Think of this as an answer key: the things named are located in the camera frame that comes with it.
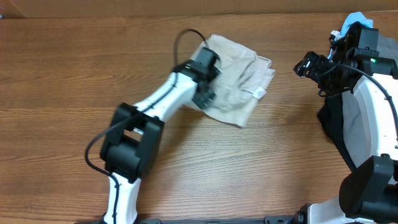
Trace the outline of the beige shorts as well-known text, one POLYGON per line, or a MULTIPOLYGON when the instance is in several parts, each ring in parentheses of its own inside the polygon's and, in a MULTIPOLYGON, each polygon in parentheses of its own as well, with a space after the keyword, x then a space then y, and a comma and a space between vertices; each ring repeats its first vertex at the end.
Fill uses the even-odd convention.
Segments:
POLYGON ((220 56, 216 66, 221 73, 210 83, 215 97, 203 112, 215 120, 243 128, 275 75, 272 61, 216 34, 202 42, 190 58, 195 59, 206 44, 220 56))

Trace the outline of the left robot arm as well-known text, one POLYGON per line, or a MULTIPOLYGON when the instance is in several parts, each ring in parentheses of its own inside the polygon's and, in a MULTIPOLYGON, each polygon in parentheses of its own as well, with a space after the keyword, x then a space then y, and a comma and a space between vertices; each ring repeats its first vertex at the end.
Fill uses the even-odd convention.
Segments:
POLYGON ((183 105, 207 108, 215 97, 210 87, 219 74, 216 52, 202 47, 193 60, 173 68, 168 80, 151 96, 114 112, 100 158, 109 175, 108 210, 100 223, 134 223, 141 180, 152 169, 165 122, 183 105))

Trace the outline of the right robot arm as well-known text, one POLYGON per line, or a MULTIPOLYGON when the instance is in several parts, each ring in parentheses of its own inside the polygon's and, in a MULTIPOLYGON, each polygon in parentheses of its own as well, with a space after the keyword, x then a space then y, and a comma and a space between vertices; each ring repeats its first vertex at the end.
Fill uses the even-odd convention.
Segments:
POLYGON ((318 119, 350 169, 338 196, 304 205, 293 223, 397 221, 397 63, 379 31, 352 22, 330 36, 331 54, 309 51, 294 67, 313 80, 318 119))

